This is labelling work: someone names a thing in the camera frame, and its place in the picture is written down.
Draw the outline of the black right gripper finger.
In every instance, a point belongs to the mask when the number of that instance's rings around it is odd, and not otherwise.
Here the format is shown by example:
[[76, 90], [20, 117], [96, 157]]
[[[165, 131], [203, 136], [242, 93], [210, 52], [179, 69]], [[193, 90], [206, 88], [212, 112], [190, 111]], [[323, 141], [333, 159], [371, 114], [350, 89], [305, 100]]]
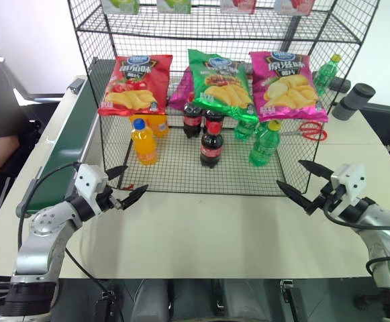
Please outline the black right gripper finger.
[[333, 174], [333, 171], [329, 168], [311, 160], [299, 160], [298, 163], [300, 163], [300, 165], [302, 165], [302, 167], [304, 167], [304, 169], [306, 169], [309, 173], [326, 180], [330, 180]]
[[305, 198], [300, 191], [298, 191], [296, 188], [291, 186], [290, 184], [287, 184], [286, 182], [282, 182], [277, 180], [276, 181], [278, 187], [281, 189], [281, 191], [294, 203], [302, 207], [304, 210], [306, 210], [310, 205], [311, 201], [307, 198]]

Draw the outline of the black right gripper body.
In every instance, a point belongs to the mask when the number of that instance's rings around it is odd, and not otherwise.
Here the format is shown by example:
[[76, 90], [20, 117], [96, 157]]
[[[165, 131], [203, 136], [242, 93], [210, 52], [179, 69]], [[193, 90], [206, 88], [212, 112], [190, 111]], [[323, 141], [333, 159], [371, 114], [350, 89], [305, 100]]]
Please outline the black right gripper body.
[[305, 212], [311, 215], [316, 209], [323, 209], [327, 201], [336, 203], [345, 194], [345, 186], [339, 184], [336, 188], [332, 184], [326, 184], [320, 191], [320, 194], [309, 203]]

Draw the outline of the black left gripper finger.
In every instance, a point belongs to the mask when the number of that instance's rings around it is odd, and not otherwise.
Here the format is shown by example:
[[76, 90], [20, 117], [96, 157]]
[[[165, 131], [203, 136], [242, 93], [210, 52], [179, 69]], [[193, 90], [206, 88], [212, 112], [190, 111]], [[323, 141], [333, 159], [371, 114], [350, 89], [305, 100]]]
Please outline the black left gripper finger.
[[136, 203], [143, 194], [147, 191], [148, 185], [145, 184], [144, 186], [141, 186], [135, 190], [133, 190], [125, 199], [118, 200], [121, 207], [121, 210], [126, 210], [128, 207], [132, 206], [134, 203]]
[[117, 177], [120, 177], [121, 175], [124, 174], [124, 172], [126, 171], [127, 169], [127, 166], [126, 165], [123, 165], [123, 166], [116, 166], [116, 167], [113, 167], [113, 168], [110, 168], [110, 169], [107, 169], [105, 171], [107, 177], [109, 180], [113, 180]]

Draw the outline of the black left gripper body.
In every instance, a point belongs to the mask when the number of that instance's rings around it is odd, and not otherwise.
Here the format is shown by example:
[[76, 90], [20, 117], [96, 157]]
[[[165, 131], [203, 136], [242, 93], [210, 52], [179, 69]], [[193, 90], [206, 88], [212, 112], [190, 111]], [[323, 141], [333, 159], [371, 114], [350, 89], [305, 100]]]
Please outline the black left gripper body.
[[121, 209], [121, 202], [113, 196], [113, 189], [106, 186], [102, 193], [97, 195], [97, 204], [102, 213], [110, 209]]

